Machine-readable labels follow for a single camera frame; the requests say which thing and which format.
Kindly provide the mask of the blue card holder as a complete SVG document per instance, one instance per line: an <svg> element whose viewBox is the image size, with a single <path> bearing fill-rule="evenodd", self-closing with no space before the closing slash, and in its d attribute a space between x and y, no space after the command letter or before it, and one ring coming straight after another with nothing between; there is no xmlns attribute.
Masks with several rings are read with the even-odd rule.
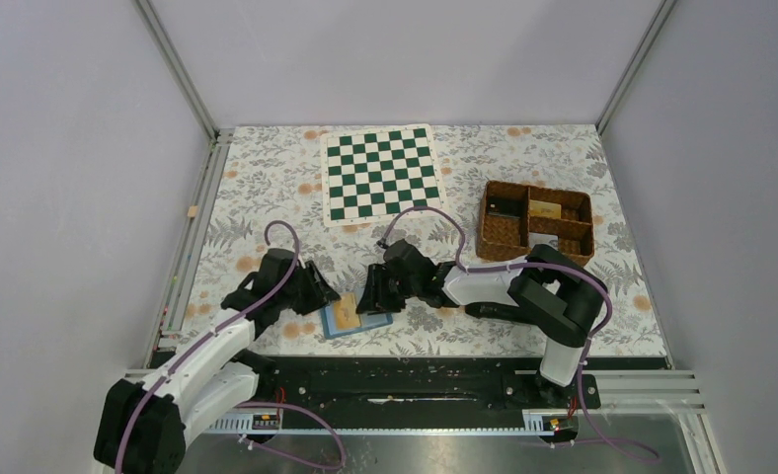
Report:
<svg viewBox="0 0 778 474"><path fill-rule="evenodd" d="M341 294L341 299L319 310L326 339L333 340L393 324L391 313L358 314L362 289Z"/></svg>

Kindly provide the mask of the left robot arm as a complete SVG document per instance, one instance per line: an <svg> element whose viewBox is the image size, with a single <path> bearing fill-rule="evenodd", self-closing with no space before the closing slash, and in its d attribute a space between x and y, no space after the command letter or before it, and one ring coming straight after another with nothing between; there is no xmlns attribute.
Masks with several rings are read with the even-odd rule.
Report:
<svg viewBox="0 0 778 474"><path fill-rule="evenodd" d="M208 329L140 380L109 389L94 459L118 473L174 473L193 441L230 410L249 402L279 420L284 392L275 363L250 345L282 311L307 315L339 298L313 262L267 251Z"/></svg>

